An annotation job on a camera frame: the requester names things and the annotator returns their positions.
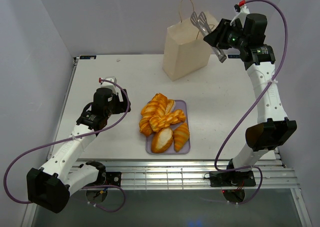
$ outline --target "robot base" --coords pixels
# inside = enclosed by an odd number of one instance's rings
[[[234,165],[230,160],[227,169],[233,169]],[[246,172],[231,171],[210,171],[209,177],[205,178],[210,180],[211,187],[254,187],[256,181],[252,170]]]

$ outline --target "red connector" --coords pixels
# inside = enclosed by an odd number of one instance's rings
[[[239,2],[239,7],[243,6],[245,3],[246,3],[245,0],[240,1],[240,2]]]

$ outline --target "cable tie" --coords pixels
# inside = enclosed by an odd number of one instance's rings
[[[268,84],[268,83],[272,83],[272,84],[278,84],[278,80],[272,80],[271,78],[268,79],[264,84]]]
[[[72,133],[71,134],[71,138],[74,140],[74,141],[79,141],[80,142],[80,139],[78,139],[77,137],[75,137],[75,135]]]

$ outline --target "metal frame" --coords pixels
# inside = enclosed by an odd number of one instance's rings
[[[80,57],[74,58],[70,82],[63,100],[63,106],[54,133],[57,138],[70,88],[74,79]],[[48,159],[51,158],[53,146]],[[300,184],[293,168],[283,165],[278,149],[275,149],[275,160],[260,160],[256,164],[263,173],[262,189],[291,189],[302,226],[312,226],[305,203],[301,195]],[[71,169],[75,171],[87,159],[79,159]],[[124,190],[220,190],[221,187],[210,187],[209,180],[204,179],[205,173],[215,171],[214,160],[188,161],[132,161],[132,160],[99,160],[109,172],[122,172],[121,187]],[[228,160],[219,160],[218,166],[226,168]],[[260,181],[259,171],[253,169],[256,182]],[[21,226],[30,226],[35,215],[36,205],[28,204]]]
[[[70,92],[70,89],[71,89],[72,81],[74,80],[74,76],[75,76],[75,73],[76,73],[76,68],[77,68],[77,65],[78,65],[78,62],[79,62],[79,58],[80,57],[76,57],[76,58],[74,58],[74,61],[73,61],[71,77],[70,77],[70,81],[69,81],[68,87],[66,88],[66,92],[65,92],[65,95],[64,95],[62,109],[61,109],[61,113],[60,113],[60,116],[59,116],[58,123],[56,125],[55,132],[54,132],[53,141],[57,140],[59,127],[60,127],[60,124],[61,124],[62,117],[64,115],[66,103],[67,103],[67,100],[68,100],[68,96],[69,96],[69,92]],[[49,150],[49,153],[48,153],[48,156],[47,156],[47,160],[49,160],[51,158],[53,150],[54,150],[54,146],[52,145],[50,147],[50,150]]]
[[[291,189],[293,201],[295,203],[296,210],[298,211],[298,215],[300,217],[300,221],[303,227],[311,227],[311,220],[309,218],[309,214],[304,202],[304,199],[301,195],[300,188],[292,188]]]

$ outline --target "croissant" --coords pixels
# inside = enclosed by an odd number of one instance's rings
[[[146,137],[153,133],[149,120],[153,116],[162,117],[166,113],[168,98],[161,93],[157,93],[152,100],[141,110],[142,119],[139,122],[140,132]]]
[[[187,123],[181,124],[173,131],[174,150],[179,152],[185,143],[189,140],[190,132]]]
[[[168,113],[162,117],[153,116],[150,118],[150,126],[154,132],[159,132],[163,128],[186,121],[185,113],[181,109],[177,109],[172,113]]]

